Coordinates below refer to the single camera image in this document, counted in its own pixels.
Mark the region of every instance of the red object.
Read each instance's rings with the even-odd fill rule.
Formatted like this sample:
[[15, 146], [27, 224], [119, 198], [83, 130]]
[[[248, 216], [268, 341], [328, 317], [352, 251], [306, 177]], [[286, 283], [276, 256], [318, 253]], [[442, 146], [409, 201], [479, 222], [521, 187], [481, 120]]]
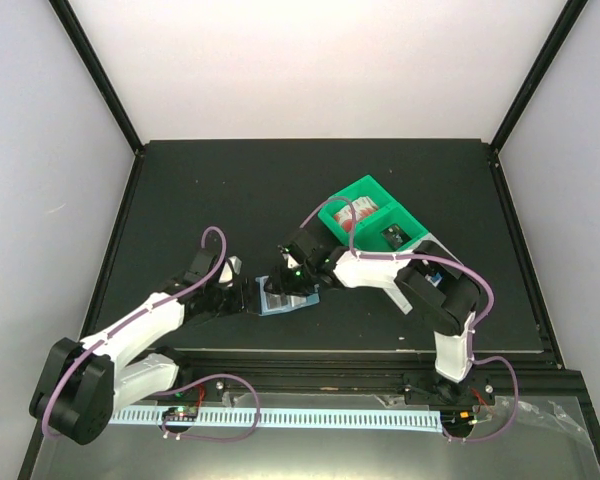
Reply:
[[[368, 217], [373, 212], [377, 211], [377, 208], [367, 207], [361, 210], [356, 210], [356, 223], [362, 220], [363, 218]], [[342, 229], [349, 233], [351, 231], [351, 227], [353, 227], [353, 218], [350, 216], [351, 208], [347, 208], [346, 210], [340, 210], [336, 213], [333, 218], [335, 218], [336, 222], [342, 227]]]
[[484, 398], [482, 398], [482, 396], [480, 395], [480, 393], [475, 388], [471, 387], [471, 392], [475, 395], [475, 397], [478, 399], [478, 401], [482, 405], [484, 405], [485, 407], [487, 407], [487, 410], [489, 410], [489, 413], [493, 413], [493, 409], [489, 406], [489, 404], [487, 402], [484, 401]]
[[204, 400], [205, 393], [206, 391], [204, 387], [202, 385], [198, 385], [198, 404], [196, 405], [198, 408], [200, 408], [200, 405], [202, 405], [202, 400]]

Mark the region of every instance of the black metal frame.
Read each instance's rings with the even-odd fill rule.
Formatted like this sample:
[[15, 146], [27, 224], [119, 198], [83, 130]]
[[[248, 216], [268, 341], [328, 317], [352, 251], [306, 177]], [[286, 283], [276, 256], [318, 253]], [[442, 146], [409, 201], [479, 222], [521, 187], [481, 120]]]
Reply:
[[98, 90], [102, 94], [102, 98], [107, 103], [113, 118], [118, 122], [118, 126], [122, 130], [127, 142], [129, 142], [131, 150], [136, 154], [142, 152], [144, 145], [140, 137], [138, 137], [135, 128], [133, 128], [131, 120], [122, 106], [122, 102], [120, 102], [113, 85], [109, 81], [109, 77], [104, 71], [95, 50], [91, 46], [87, 34], [82, 29], [73, 8], [71, 8], [68, 0], [49, 0], [49, 3], [55, 10], [60, 22], [62, 22], [62, 26], [66, 30], [67, 35], [69, 35], [74, 47], [76, 47], [85, 67], [89, 70], [91, 78], [93, 78]]
[[[91, 333], [100, 312], [104, 292], [142, 169], [144, 147], [69, 2], [67, 0], [49, 1], [136, 154], [122, 205], [89, 305], [82, 330], [84, 336]], [[516, 368], [522, 395], [575, 396], [578, 398], [600, 464], [600, 425], [582, 375], [580, 372], [562, 368], [562, 355], [498, 158], [499, 151], [586, 3], [586, 0], [568, 0], [566, 2], [498, 132], [491, 144], [485, 145], [485, 150], [544, 346], [544, 352], [540, 354], [512, 354], [507, 357]], [[386, 355], [365, 357], [362, 360], [351, 354], [190, 352], [189, 356], [195, 360], [196, 374], [231, 371], [241, 374], [261, 391], [293, 390], [296, 392], [337, 388], [340, 392], [395, 393], [402, 383], [402, 376], [405, 372], [431, 371], [434, 362], [433, 354]], [[484, 368], [490, 369], [490, 375], [498, 378], [500, 391], [506, 393], [510, 390], [511, 384], [507, 370], [494, 366]], [[19, 478], [30, 478], [41, 442], [42, 434], [38, 424], [33, 432]]]

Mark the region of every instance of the cable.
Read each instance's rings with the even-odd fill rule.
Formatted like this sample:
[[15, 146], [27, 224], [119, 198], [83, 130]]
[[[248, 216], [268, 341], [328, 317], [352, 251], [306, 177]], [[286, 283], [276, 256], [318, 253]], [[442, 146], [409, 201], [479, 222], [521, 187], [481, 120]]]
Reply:
[[206, 390], [204, 385], [198, 385], [198, 402], [196, 403], [196, 407], [200, 408], [202, 406], [202, 401], [204, 400], [204, 396], [206, 395]]
[[315, 217], [320, 210], [322, 210], [322, 207], [324, 207], [325, 205], [327, 205], [329, 203], [333, 203], [333, 202], [345, 202], [347, 205], [349, 205], [349, 208], [351, 209], [351, 230], [349, 231], [349, 250], [351, 250], [351, 252], [354, 252], [355, 249], [353, 247], [353, 237], [356, 234], [356, 224], [358, 223], [358, 219], [356, 218], [356, 209], [353, 206], [353, 203], [351, 203], [351, 200], [349, 200], [347, 197], [327, 198], [324, 202], [322, 202], [320, 205], [318, 205], [313, 210], [313, 212], [311, 212], [309, 214], [309, 216], [307, 218], [304, 219], [304, 221], [300, 224], [300, 228], [306, 227], [307, 224], [311, 221], [311, 219], [313, 217]]
[[490, 433], [489, 435], [485, 435], [484, 437], [480, 437], [480, 438], [454, 437], [449, 432], [447, 432], [446, 428], [442, 427], [442, 433], [444, 434], [445, 437], [447, 437], [449, 439], [450, 442], [453, 442], [453, 441], [463, 442], [463, 443], [486, 442], [488, 440], [493, 440], [494, 438], [499, 437], [504, 432], [506, 432], [511, 427], [511, 425], [513, 425], [513, 422], [516, 419], [516, 416], [518, 414], [518, 402], [520, 401], [519, 392], [518, 392], [518, 377], [516, 376], [516, 372], [513, 369], [513, 365], [511, 365], [509, 360], [507, 360], [504, 357], [501, 357], [500, 355], [495, 355], [493, 357], [485, 358], [484, 360], [474, 360], [473, 364], [474, 365], [484, 365], [486, 363], [491, 363], [491, 362], [504, 363], [504, 365], [509, 369], [509, 372], [511, 373], [511, 380], [513, 382], [513, 411], [511, 412], [511, 416], [507, 419], [506, 423], [502, 427], [500, 427], [498, 430], [496, 430], [493, 433]]
[[473, 321], [468, 325], [469, 331], [467, 332], [467, 355], [471, 359], [473, 358], [473, 334], [475, 333], [476, 326], [480, 323], [484, 318], [489, 315], [491, 310], [493, 309], [493, 304], [495, 303], [495, 295], [493, 293], [493, 289], [491, 285], [487, 283], [487, 281], [482, 278], [477, 272], [462, 265], [461, 263], [455, 262], [453, 260], [449, 260], [447, 258], [435, 257], [433, 255], [425, 255], [421, 253], [403, 253], [403, 254], [374, 254], [369, 252], [353, 252], [353, 255], [357, 256], [361, 259], [367, 260], [426, 260], [428, 262], [439, 263], [442, 265], [447, 265], [449, 267], [455, 268], [456, 270], [460, 270], [462, 273], [470, 277], [474, 282], [480, 285], [483, 291], [487, 294], [487, 305], [484, 309], [476, 315]]
[[[207, 235], [209, 235], [210, 232], [216, 232], [220, 236], [220, 242], [222, 243], [220, 257], [218, 258], [218, 261], [213, 266], [213, 268], [209, 271], [209, 273], [207, 273], [204, 277], [202, 277], [199, 281], [197, 281], [190, 287], [187, 287], [184, 290], [176, 293], [175, 295], [171, 295], [169, 297], [163, 298], [162, 300], [154, 303], [151, 306], [151, 309], [158, 308], [158, 307], [164, 305], [165, 303], [169, 303], [173, 300], [176, 300], [184, 295], [187, 295], [187, 294], [193, 292], [197, 288], [204, 285], [210, 278], [212, 278], [216, 274], [218, 269], [223, 265], [224, 258], [227, 254], [227, 237], [224, 235], [224, 232], [222, 230], [220, 230], [218, 227], [214, 227], [214, 226], [207, 227], [207, 229], [202, 234], [202, 240], [200, 242], [202, 248], [205, 247]], [[142, 310], [135, 312], [129, 318], [125, 319], [122, 323], [120, 323], [120, 325], [111, 329], [111, 331], [107, 334], [107, 340], [111, 339], [114, 335], [117, 335], [123, 328], [125, 328], [131, 322], [134, 322], [138, 318], [142, 317], [145, 313], [148, 313], [148, 310], [146, 308], [143, 308]], [[45, 437], [48, 437], [48, 438], [60, 437], [60, 435], [53, 433], [49, 427], [49, 420], [51, 419], [51, 412], [53, 411], [53, 407], [56, 404], [56, 402], [58, 401], [58, 397], [60, 397], [60, 393], [62, 393], [62, 390], [64, 389], [65, 385], [71, 378], [71, 375], [73, 375], [75, 373], [75, 371], [80, 367], [80, 365], [82, 365], [84, 363], [84, 361], [89, 357], [89, 355], [91, 355], [97, 348], [101, 347], [105, 343], [106, 342], [104, 340], [98, 340], [91, 347], [89, 347], [87, 350], [85, 350], [78, 358], [76, 358], [73, 361], [71, 366], [67, 369], [67, 371], [64, 373], [64, 375], [58, 382], [58, 385], [56, 385], [56, 388], [53, 390], [53, 393], [49, 397], [49, 402], [47, 403], [47, 406], [42, 415], [42, 433], [44, 434]]]
[[49, 420], [51, 419], [51, 411], [53, 410], [53, 406], [58, 401], [58, 397], [60, 396], [60, 393], [62, 392], [62, 389], [64, 388], [64, 386], [67, 384], [67, 382], [71, 378], [71, 375], [73, 375], [73, 373], [78, 369], [78, 367], [80, 367], [80, 365], [82, 365], [82, 363], [87, 359], [87, 357], [89, 355], [91, 355], [94, 352], [94, 350], [96, 350], [98, 347], [100, 347], [102, 345], [104, 345], [104, 340], [98, 340], [96, 343], [91, 345], [91, 347], [86, 349], [82, 353], [82, 355], [80, 355], [78, 358], [76, 358], [73, 361], [71, 366], [67, 369], [66, 373], [62, 376], [62, 378], [58, 382], [58, 385], [56, 385], [55, 390], [49, 397], [49, 403], [47, 403], [47, 408], [44, 409], [44, 413], [42, 415], [42, 433], [44, 434], [45, 437], [58, 438], [58, 437], [62, 436], [58, 433], [53, 433], [51, 431], [51, 428], [49, 427]]
[[251, 435], [253, 432], [255, 432], [255, 430], [258, 426], [258, 422], [260, 421], [260, 397], [258, 397], [258, 394], [256, 393], [255, 388], [253, 388], [253, 386], [249, 382], [247, 382], [244, 378], [238, 377], [236, 375], [231, 375], [229, 373], [220, 373], [217, 375], [209, 375], [206, 377], [202, 377], [202, 378], [196, 380], [195, 382], [191, 382], [190, 384], [185, 385], [184, 387], [176, 388], [174, 390], [168, 390], [166, 392], [154, 393], [153, 395], [158, 395], [158, 396], [175, 395], [176, 393], [184, 392], [185, 390], [189, 390], [190, 388], [197, 387], [198, 385], [202, 385], [205, 382], [208, 382], [210, 380], [216, 380], [218, 378], [228, 378], [230, 380], [235, 380], [236, 382], [240, 382], [253, 395], [253, 399], [256, 403], [256, 414], [253, 418], [253, 423], [251, 424], [249, 429], [246, 432], [241, 433], [240, 435], [236, 435], [235, 437], [229, 437], [229, 438], [208, 437], [206, 435], [190, 435], [190, 434], [183, 434], [183, 433], [174, 434], [167, 430], [167, 427], [166, 427], [167, 418], [165, 418], [162, 421], [162, 427], [161, 427], [162, 431], [164, 432], [165, 438], [170, 435], [173, 435], [176, 438], [187, 438], [187, 439], [191, 439], [191, 440], [206, 440], [209, 442], [216, 442], [216, 443], [232, 443], [232, 442], [238, 442], [240, 440], [244, 440], [249, 435]]
[[471, 393], [473, 393], [473, 396], [478, 399], [478, 402], [480, 403], [480, 405], [484, 405], [485, 407], [487, 407], [487, 410], [489, 411], [489, 413], [493, 413], [493, 409], [491, 408], [491, 405], [489, 405], [487, 402], [485, 402], [484, 398], [482, 398], [482, 395], [480, 395], [480, 392], [478, 392], [478, 390], [471, 387]]

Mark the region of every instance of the white wall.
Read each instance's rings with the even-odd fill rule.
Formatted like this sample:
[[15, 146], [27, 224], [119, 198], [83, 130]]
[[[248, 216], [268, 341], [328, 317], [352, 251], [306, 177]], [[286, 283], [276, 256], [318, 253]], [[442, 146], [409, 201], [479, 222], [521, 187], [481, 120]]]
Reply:
[[84, 320], [131, 162], [49, 3], [0, 0], [0, 479], [49, 347]]
[[565, 0], [73, 0], [143, 141], [490, 141]]
[[600, 419], [600, 0], [501, 158], [565, 362], [583, 371]]

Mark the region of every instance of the red wire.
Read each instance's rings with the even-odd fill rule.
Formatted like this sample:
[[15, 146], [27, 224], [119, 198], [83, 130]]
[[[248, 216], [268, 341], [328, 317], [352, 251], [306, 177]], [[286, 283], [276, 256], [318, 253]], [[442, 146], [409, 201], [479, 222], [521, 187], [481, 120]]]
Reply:
[[204, 400], [205, 394], [206, 390], [204, 389], [204, 386], [198, 385], [198, 403], [196, 404], [196, 407], [200, 408], [200, 406], [202, 406], [202, 400]]
[[478, 401], [484, 405], [485, 407], [487, 407], [487, 410], [489, 410], [489, 412], [493, 413], [493, 409], [491, 408], [491, 406], [484, 401], [484, 398], [482, 398], [482, 396], [480, 395], [480, 392], [478, 392], [475, 388], [471, 387], [471, 392], [476, 396], [476, 398], [478, 399]]

